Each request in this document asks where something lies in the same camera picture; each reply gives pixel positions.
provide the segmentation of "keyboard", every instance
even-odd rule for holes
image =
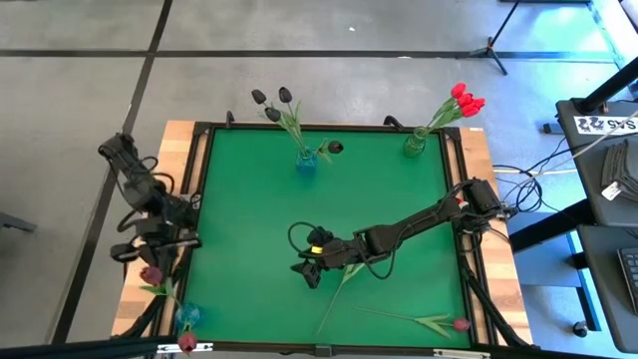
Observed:
[[[618,257],[625,274],[634,314],[638,315],[638,304],[636,303],[636,299],[638,299],[638,248],[618,249]]]

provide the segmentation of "sticker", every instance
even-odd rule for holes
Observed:
[[[614,183],[610,184],[606,189],[602,191],[602,196],[609,200],[613,200],[616,195],[620,194],[622,190],[618,188],[618,182],[614,181]]]
[[[605,135],[618,128],[626,117],[610,116],[574,116],[574,123],[580,135]],[[612,135],[626,135],[638,133],[637,119],[627,121],[625,125],[616,130]]]

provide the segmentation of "tripod leg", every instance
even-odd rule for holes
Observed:
[[[496,54],[496,52],[494,50],[490,49],[490,50],[487,51],[487,55],[490,56],[491,58],[493,58],[496,61],[496,63],[500,67],[500,70],[502,71],[503,75],[507,76],[507,70],[505,69],[505,66],[502,65],[502,62],[498,58],[498,55]]]

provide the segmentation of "glass vase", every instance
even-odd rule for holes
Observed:
[[[415,158],[426,148],[426,137],[430,131],[427,128],[415,128],[403,142],[403,154],[408,158]]]
[[[317,171],[317,153],[306,148],[305,151],[297,152],[297,161],[295,162],[297,171],[306,177],[312,177]]]

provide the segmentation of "green glass vase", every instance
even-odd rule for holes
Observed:
[[[422,154],[426,148],[426,138],[429,132],[424,127],[415,128],[412,134],[403,142],[403,154],[411,159]]]

